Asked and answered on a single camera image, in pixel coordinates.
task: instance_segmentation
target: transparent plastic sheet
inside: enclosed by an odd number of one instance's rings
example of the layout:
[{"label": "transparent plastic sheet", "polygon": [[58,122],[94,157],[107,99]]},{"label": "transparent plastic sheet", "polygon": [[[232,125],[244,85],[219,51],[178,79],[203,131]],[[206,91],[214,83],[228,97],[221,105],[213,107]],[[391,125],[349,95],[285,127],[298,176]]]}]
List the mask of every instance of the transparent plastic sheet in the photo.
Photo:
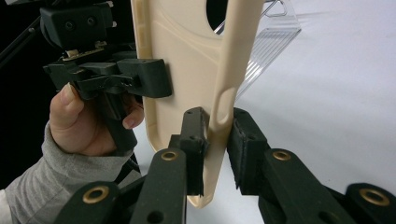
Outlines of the transparent plastic sheet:
[{"label": "transparent plastic sheet", "polygon": [[[215,33],[221,35],[222,23]],[[247,64],[245,80],[238,89],[235,100],[262,74],[282,50],[301,31],[290,0],[268,0],[262,9],[258,32]]]}]

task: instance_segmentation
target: metal screw head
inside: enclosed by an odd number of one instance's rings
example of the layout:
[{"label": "metal screw head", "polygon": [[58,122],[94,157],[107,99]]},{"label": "metal screw head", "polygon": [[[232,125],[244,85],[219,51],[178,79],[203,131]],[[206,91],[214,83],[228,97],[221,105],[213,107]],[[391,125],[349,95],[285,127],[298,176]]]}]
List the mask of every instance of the metal screw head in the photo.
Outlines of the metal screw head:
[{"label": "metal screw head", "polygon": [[66,31],[74,31],[76,30],[76,24],[73,21],[67,21],[64,23],[64,28]]},{"label": "metal screw head", "polygon": [[93,17],[93,16],[89,17],[89,18],[87,19],[87,24],[90,25],[90,26],[96,25],[96,18]]}]

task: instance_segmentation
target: brass insert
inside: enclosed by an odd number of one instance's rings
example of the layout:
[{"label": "brass insert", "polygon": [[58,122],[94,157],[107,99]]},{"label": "brass insert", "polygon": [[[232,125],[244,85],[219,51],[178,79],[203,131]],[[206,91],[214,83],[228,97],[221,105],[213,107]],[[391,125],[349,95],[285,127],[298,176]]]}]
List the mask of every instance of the brass insert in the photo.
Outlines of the brass insert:
[{"label": "brass insert", "polygon": [[96,186],[85,192],[85,194],[82,196],[82,201],[84,203],[99,203],[105,197],[107,197],[108,193],[108,186]]},{"label": "brass insert", "polygon": [[369,203],[373,203],[378,206],[390,205],[389,198],[381,191],[376,189],[360,189],[359,194],[361,197]]},{"label": "brass insert", "polygon": [[291,156],[286,151],[275,151],[273,152],[273,156],[280,161],[288,161],[291,159]]},{"label": "brass insert", "polygon": [[177,153],[175,151],[167,151],[161,155],[161,158],[165,161],[174,161],[177,158]]}]

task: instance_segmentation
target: beige curved panel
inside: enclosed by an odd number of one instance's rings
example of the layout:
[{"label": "beige curved panel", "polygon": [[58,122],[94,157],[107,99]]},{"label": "beige curved panel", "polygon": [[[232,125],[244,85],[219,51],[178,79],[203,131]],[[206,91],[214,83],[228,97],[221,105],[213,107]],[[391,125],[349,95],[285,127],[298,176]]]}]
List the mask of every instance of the beige curved panel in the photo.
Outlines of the beige curved panel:
[{"label": "beige curved panel", "polygon": [[202,0],[132,0],[140,59],[164,59],[173,95],[144,97],[148,140],[155,151],[180,134],[183,114],[200,106],[209,115],[204,196],[190,196],[195,207],[213,199],[233,121],[233,104],[244,81],[262,13],[262,0],[230,0],[222,36],[206,18]]}]

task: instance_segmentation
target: white background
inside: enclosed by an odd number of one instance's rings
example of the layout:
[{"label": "white background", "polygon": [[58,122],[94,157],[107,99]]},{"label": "white background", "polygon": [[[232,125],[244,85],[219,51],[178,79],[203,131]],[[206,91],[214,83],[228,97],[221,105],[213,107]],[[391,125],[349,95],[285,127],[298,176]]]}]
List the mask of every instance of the white background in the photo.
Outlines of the white background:
[{"label": "white background", "polygon": [[[396,2],[291,0],[302,31],[236,101],[271,147],[288,149],[325,186],[396,195]],[[153,151],[134,130],[143,173]],[[187,223],[263,223],[258,198],[235,188],[224,157],[213,201]]]}]

